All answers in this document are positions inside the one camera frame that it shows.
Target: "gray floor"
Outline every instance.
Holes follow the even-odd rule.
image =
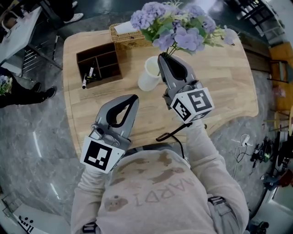
[[[74,31],[90,31],[96,27],[101,27],[107,23],[122,23],[129,21],[134,11],[140,10],[147,0],[83,0],[79,1],[74,12],[84,13],[82,20],[64,25],[53,11],[46,8],[53,19],[53,23],[57,28],[61,28],[65,36],[72,35]],[[227,25],[229,28],[237,32],[243,32],[250,37],[260,40],[263,43],[267,43],[266,37],[261,37],[258,31],[253,27],[249,20],[239,20],[241,18],[240,10],[238,7],[228,4],[226,0],[181,0],[184,7],[187,3],[196,3],[199,5],[208,15],[210,15],[218,25],[222,27]]]
[[[62,62],[62,53],[63,45],[59,42],[56,54],[58,63]],[[54,98],[40,104],[0,109],[0,185],[6,194],[11,194],[12,200],[18,199],[18,204],[21,201],[31,207],[59,214],[69,222],[74,188],[81,177],[83,166],[77,159],[71,140],[62,72],[45,64],[28,76],[41,81],[43,90],[56,86],[58,91]],[[239,141],[242,134],[249,134],[249,144],[252,146],[248,147],[247,153],[251,154],[254,146],[268,135],[268,127],[262,124],[264,119],[271,118],[269,108],[274,106],[271,84],[266,80],[266,73],[253,71],[253,77],[259,115],[232,120],[212,135],[230,174],[235,164],[234,151],[239,144],[235,141]],[[20,82],[26,87],[33,85],[25,80]],[[258,165],[251,174],[252,163],[249,159],[246,155],[240,163],[236,179],[253,210],[263,188],[259,178],[267,171],[269,163]]]

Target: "white cup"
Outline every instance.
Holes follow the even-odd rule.
[[[157,56],[149,57],[145,62],[145,70],[138,79],[138,87],[143,91],[153,90],[162,79],[159,72]]]

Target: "cartoon bear print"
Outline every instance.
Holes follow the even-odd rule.
[[[125,198],[115,195],[111,198],[106,198],[104,205],[106,211],[112,212],[120,210],[123,206],[127,204],[128,201]]]

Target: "blue flower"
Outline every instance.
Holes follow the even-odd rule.
[[[190,28],[186,31],[185,28],[177,28],[175,35],[175,42],[177,42],[177,47],[182,49],[187,49],[192,53],[196,51],[202,51],[205,46],[203,44],[203,37],[199,34],[197,28]]]
[[[142,11],[145,11],[152,17],[157,18],[165,14],[166,8],[162,3],[148,2],[143,6]]]
[[[152,43],[155,47],[160,47],[161,51],[167,50],[174,43],[174,31],[166,30],[160,34],[159,39],[155,39]]]
[[[202,23],[202,27],[205,29],[207,33],[213,33],[216,29],[215,21],[209,16],[205,16],[205,19]]]
[[[147,14],[145,11],[138,10],[131,16],[131,24],[135,29],[147,29],[153,24],[155,18]]]
[[[196,18],[198,16],[206,15],[204,10],[200,6],[194,3],[187,4],[184,9],[188,12],[188,15],[190,18]]]
[[[176,32],[177,28],[181,27],[181,22],[180,22],[180,20],[174,20],[174,21],[172,22],[172,24],[173,24],[173,28],[174,28],[175,32]]]
[[[234,42],[233,40],[236,38],[236,32],[233,31],[230,28],[227,28],[227,26],[224,26],[224,31],[225,31],[225,37],[224,37],[224,43],[228,45],[233,45]]]
[[[1,75],[0,76],[0,85],[3,85],[5,83],[7,83],[8,81],[8,77],[7,76],[4,76],[4,75]]]

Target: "white sneaker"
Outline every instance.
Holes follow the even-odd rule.
[[[72,22],[75,22],[75,21],[78,21],[80,20],[81,18],[83,18],[83,13],[77,13],[77,14],[74,14],[73,18],[69,21],[64,21],[65,24],[68,24],[68,23],[72,23]]]
[[[72,8],[75,8],[77,6],[77,1],[72,3]]]

